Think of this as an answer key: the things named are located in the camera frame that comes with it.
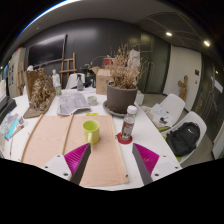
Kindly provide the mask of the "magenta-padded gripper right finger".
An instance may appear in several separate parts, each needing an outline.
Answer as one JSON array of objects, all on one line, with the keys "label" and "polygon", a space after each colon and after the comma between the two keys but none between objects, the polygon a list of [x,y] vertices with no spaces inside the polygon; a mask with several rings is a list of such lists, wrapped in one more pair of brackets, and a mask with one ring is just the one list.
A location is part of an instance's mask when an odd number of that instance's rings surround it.
[{"label": "magenta-padded gripper right finger", "polygon": [[144,185],[181,170],[179,163],[169,156],[159,155],[137,143],[133,144],[132,153]]}]

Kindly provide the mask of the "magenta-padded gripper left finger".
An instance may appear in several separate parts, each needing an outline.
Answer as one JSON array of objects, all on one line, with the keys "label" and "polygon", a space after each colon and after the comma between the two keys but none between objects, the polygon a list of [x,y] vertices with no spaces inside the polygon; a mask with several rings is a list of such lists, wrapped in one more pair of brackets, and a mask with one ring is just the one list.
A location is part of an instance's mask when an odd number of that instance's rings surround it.
[{"label": "magenta-padded gripper left finger", "polygon": [[79,185],[91,154],[91,145],[86,143],[62,155],[57,154],[42,169]]}]

